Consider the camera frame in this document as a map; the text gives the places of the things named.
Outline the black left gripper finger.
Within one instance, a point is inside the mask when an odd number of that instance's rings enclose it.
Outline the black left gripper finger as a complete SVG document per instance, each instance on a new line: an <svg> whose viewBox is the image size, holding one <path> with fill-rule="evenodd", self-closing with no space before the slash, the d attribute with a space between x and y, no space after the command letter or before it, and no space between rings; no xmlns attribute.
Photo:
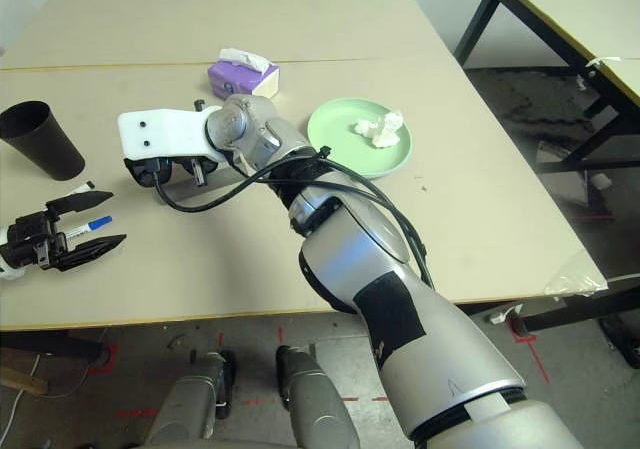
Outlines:
<svg viewBox="0 0 640 449"><path fill-rule="evenodd" d="M77 245L71 251L64 251L54 259L53 268L67 271L99 259L115 249L126 239L126 234L99 237Z"/></svg>
<svg viewBox="0 0 640 449"><path fill-rule="evenodd" d="M88 191L82 193L73 193L45 204L46 208L55 214L66 214L69 212L81 212L94 208L108 199L114 194L109 191Z"/></svg>

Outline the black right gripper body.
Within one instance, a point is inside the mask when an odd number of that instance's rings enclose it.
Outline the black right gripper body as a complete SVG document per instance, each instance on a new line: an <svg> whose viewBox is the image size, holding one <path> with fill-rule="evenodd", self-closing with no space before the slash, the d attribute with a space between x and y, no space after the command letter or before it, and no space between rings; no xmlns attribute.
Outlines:
<svg viewBox="0 0 640 449"><path fill-rule="evenodd" d="M198 156L184 158L181 165L194 178L197 185L207 185L208 175L217 169L219 163Z"/></svg>

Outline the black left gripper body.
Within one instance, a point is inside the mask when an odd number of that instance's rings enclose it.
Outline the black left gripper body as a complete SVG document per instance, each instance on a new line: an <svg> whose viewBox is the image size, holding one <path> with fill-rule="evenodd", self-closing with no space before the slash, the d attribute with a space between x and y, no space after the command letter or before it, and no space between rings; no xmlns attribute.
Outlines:
<svg viewBox="0 0 640 449"><path fill-rule="evenodd" d="M68 252L66 236L56 223L59 215L45 210L19 217L1 230L1 260L11 269L37 265L63 269Z"/></svg>

